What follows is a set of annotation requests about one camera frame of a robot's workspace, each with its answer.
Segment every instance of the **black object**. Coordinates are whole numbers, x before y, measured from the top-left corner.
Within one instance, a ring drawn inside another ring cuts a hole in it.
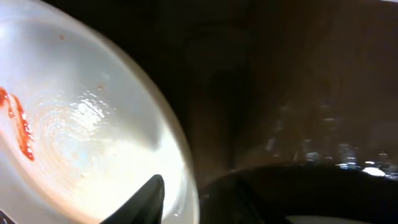
[[[164,181],[154,175],[119,210],[101,224],[160,224],[164,201]]]
[[[398,182],[358,170],[261,167],[200,190],[201,224],[285,224],[288,216],[398,223]]]

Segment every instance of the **red stain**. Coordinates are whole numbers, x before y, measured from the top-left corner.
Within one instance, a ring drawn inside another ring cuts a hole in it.
[[[0,106],[6,106],[6,104],[8,106],[8,116],[15,122],[17,128],[19,149],[28,159],[34,161],[35,158],[30,145],[34,139],[32,131],[30,130],[30,125],[26,120],[25,111],[18,97],[15,95],[11,96],[15,101],[16,110],[12,108],[10,95],[8,95],[7,91],[3,87],[0,87]]]

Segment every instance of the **sauce residue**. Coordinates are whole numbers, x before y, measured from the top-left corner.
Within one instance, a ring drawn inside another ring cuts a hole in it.
[[[16,108],[12,107],[11,97],[15,101]],[[21,102],[15,95],[8,95],[7,91],[0,87],[0,107],[8,106],[8,117],[13,120],[17,128],[17,140],[19,149],[30,160],[34,160],[30,143],[34,140],[30,125],[26,120],[26,114]]]

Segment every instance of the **dark countertop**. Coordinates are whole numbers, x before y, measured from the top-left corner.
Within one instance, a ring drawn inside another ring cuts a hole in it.
[[[46,1],[149,74],[183,126],[200,187],[307,160],[397,170],[398,4]]]

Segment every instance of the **white bowl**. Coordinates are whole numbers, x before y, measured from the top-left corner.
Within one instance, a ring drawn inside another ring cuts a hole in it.
[[[165,180],[163,223],[198,223],[183,132],[145,72],[110,41],[39,1],[0,0],[0,86],[34,135],[19,150],[5,108],[0,210],[15,222],[99,223],[152,175]]]

